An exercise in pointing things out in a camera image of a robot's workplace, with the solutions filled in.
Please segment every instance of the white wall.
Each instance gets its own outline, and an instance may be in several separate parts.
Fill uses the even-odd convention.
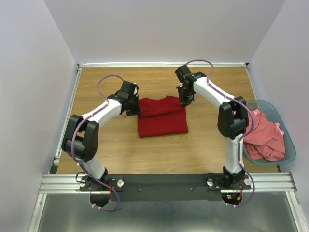
[[[42,0],[0,7],[0,231],[28,231],[76,64]]]
[[[284,0],[45,0],[78,63],[249,62]]]
[[[259,99],[278,109],[296,147],[292,171],[297,197],[309,221],[309,2],[287,0],[248,67]]]

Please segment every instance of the folded red shirt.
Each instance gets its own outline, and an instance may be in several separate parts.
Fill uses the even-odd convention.
[[[140,138],[169,134],[188,133],[185,108],[180,105],[179,98],[166,96],[155,100],[140,99],[141,115],[139,115]]]

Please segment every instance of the teal plastic bin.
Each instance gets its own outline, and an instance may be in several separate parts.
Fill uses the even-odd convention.
[[[255,163],[261,166],[285,165],[287,163],[292,162],[295,159],[296,150],[291,140],[291,137],[289,135],[289,132],[285,128],[285,125],[282,122],[282,119],[280,118],[279,113],[276,110],[276,108],[272,104],[264,100],[248,100],[246,101],[246,103],[247,103],[247,107],[251,111],[258,109],[260,112],[263,112],[266,115],[266,118],[268,121],[280,123],[280,129],[284,132],[283,139],[284,139],[284,145],[285,145],[285,157],[283,160],[280,160],[277,162],[270,162],[266,160],[265,158],[254,160],[249,156],[245,145],[243,148],[243,153],[246,154],[247,158],[252,163]]]

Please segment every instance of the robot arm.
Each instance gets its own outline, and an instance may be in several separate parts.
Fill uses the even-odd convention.
[[[238,160],[238,140],[246,132],[249,124],[246,110],[226,98],[235,98],[234,96],[224,92],[210,80],[207,82],[206,75],[202,72],[192,73],[186,65],[183,65],[175,73],[180,81],[177,89],[183,107],[191,104],[195,100],[194,94],[198,93],[219,110],[218,129],[221,135],[225,137],[226,146],[226,161],[223,175],[219,176],[219,179],[221,179],[225,186],[238,183],[245,176]],[[246,104],[242,97],[236,99]]]
[[[81,126],[79,132],[84,131],[84,136],[76,136],[74,142],[74,153],[76,159],[94,178],[108,184],[108,171],[99,161],[96,152],[98,148],[98,131],[113,117],[141,114],[139,108],[138,86],[134,83],[123,81],[121,89],[108,97],[102,105],[93,111],[82,116],[72,115],[69,118],[68,125],[62,141],[62,150],[71,156],[71,144],[73,134],[79,123],[91,116]]]

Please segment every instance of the black mounting plate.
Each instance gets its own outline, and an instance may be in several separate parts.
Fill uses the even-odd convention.
[[[246,185],[245,184],[245,179],[249,179],[247,175],[245,175],[241,181],[235,183],[234,185],[231,186],[226,186],[223,181],[224,179],[224,174],[223,173],[208,173],[205,176],[205,179],[207,181],[212,181],[213,185],[210,186],[208,185],[208,188],[210,191],[219,191],[219,190],[233,190],[233,189],[237,189],[239,184],[242,185],[244,190],[250,190],[251,189],[251,185]]]
[[[108,181],[111,184],[112,188],[115,189],[116,192],[122,191],[122,186],[119,187],[117,185],[117,182],[119,180],[123,180],[123,176],[121,175],[109,175]],[[109,191],[107,187],[104,187],[97,183],[95,180],[90,179],[88,176],[83,176],[82,181],[86,182],[86,185],[83,187],[80,187],[81,192],[102,192],[102,191]]]
[[[220,190],[231,190],[233,192],[239,188],[239,182],[230,188],[217,188],[215,185],[209,188],[206,182],[209,175],[212,175],[211,177],[214,178],[213,174],[109,174],[108,177],[122,202],[221,201],[222,194]],[[121,188],[117,186],[117,181],[120,179],[124,181],[124,185]],[[243,185],[244,190],[250,189],[249,186],[245,185],[243,179],[240,183]],[[89,189],[88,183],[85,187],[80,188],[80,191],[91,192],[90,196],[95,195],[100,201],[110,198],[110,195],[96,194],[99,191],[109,191],[107,188],[91,186]],[[115,194],[111,195],[111,201],[117,201]]]

